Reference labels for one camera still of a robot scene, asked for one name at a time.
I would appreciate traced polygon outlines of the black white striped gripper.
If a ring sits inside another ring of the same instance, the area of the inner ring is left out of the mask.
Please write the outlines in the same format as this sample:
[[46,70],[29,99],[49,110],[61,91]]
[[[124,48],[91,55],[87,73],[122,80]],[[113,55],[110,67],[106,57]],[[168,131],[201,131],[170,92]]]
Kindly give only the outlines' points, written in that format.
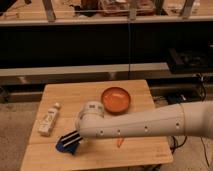
[[75,131],[63,136],[61,139],[61,142],[62,142],[62,146],[64,148],[66,148],[69,145],[72,145],[73,143],[79,142],[80,140],[82,140],[82,137],[80,136],[78,131],[75,130]]

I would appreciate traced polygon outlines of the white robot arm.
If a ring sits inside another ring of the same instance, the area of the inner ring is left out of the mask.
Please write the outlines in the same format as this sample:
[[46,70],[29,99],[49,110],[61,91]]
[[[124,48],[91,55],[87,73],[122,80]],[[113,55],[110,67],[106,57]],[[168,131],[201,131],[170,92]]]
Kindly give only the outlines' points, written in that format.
[[62,142],[66,148],[83,138],[175,135],[213,139],[213,101],[173,104],[110,118],[86,111],[76,120],[76,130]]

